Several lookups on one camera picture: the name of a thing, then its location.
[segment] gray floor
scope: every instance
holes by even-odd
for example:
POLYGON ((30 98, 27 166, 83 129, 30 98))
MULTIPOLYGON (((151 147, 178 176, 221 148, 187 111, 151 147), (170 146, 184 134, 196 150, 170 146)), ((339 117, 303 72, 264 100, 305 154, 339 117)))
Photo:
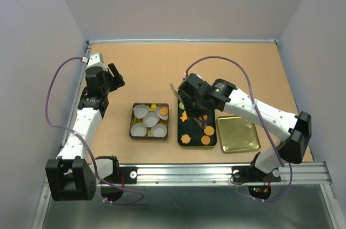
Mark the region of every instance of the gray floor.
MULTIPOLYGON (((273 187, 274 196, 285 186, 273 187)), ((44 228, 333 228, 319 185, 292 186, 282 199, 261 203, 246 187, 150 187, 131 206, 50 201, 44 228)))

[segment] wooden table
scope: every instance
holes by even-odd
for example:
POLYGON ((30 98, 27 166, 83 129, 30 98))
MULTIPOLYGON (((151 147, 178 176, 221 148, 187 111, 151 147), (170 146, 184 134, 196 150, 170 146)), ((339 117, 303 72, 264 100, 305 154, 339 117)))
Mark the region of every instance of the wooden table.
MULTIPOLYGON (((186 149, 177 142, 177 102, 170 83, 177 88, 183 73, 193 61, 210 55, 229 57, 247 71, 255 98, 286 112, 297 108, 274 44, 198 43, 198 44, 95 44, 92 54, 103 55, 104 63, 114 63, 123 75, 125 86, 109 94, 109 106, 98 127, 91 149, 95 156, 115 155, 120 163, 236 163, 250 162, 256 152, 223 153, 221 144, 212 149, 186 149), (168 140, 132 141, 129 126, 132 104, 168 103, 168 140)), ((248 91, 245 77, 231 63, 221 60, 200 62, 190 71, 210 84, 217 78, 248 91)), ((228 115, 216 111, 216 118, 228 115)), ((257 127, 260 151, 268 149, 264 130, 257 127)), ((310 149, 305 162, 311 162, 310 149)))

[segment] white bowl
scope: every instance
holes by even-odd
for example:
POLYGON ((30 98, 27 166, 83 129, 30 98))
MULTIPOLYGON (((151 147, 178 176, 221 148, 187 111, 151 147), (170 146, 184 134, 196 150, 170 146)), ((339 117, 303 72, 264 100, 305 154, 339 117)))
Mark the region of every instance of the white bowl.
POLYGON ((153 137, 165 137, 167 134, 167 127, 162 123, 158 123, 151 129, 151 135, 153 137))
POLYGON ((143 137, 143 136, 146 136, 146 134, 147 134, 147 128, 142 123, 136 123, 131 128, 131 135, 132 136, 141 136, 141 137, 143 137))
POLYGON ((162 107, 167 108, 167 106, 158 106, 158 107, 155 108, 155 113, 156 113, 156 114, 158 115, 158 117, 160 117, 162 120, 167 120, 167 119, 168 119, 168 114, 167 114, 166 116, 163 116, 163 115, 160 114, 160 109, 161 109, 162 107))
POLYGON ((157 124, 159 122, 159 120, 160 120, 160 118, 157 116, 157 114, 154 112, 151 112, 143 118, 143 123, 148 128, 151 128, 155 124, 157 124))
POLYGON ((146 106, 145 104, 138 104, 134 107, 134 115, 137 119, 142 119, 148 114, 149 110, 149 106, 146 106))

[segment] gold rectangular tray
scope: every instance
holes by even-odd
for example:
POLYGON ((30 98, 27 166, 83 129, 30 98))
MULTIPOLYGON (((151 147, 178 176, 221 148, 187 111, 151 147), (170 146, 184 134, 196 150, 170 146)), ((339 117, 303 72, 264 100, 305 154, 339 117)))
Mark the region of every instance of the gold rectangular tray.
POLYGON ((254 152, 260 149, 256 127, 239 116, 217 119, 222 150, 226 153, 254 152))

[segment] white wall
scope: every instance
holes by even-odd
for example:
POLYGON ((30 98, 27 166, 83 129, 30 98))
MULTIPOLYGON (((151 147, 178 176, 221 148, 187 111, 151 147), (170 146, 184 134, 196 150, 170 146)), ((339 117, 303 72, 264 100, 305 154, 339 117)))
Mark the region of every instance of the white wall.
POLYGON ((301 0, 66 0, 87 40, 279 38, 301 0))
POLYGON ((346 0, 303 0, 279 42, 300 110, 312 115, 310 147, 326 161, 346 218, 346 0))
MULTIPOLYGON (((0 228, 31 228, 45 163, 62 132, 44 119, 44 101, 58 65, 85 53, 85 41, 64 0, 0 0, 0 228)), ((80 65, 62 71, 50 103, 66 123, 80 65)))

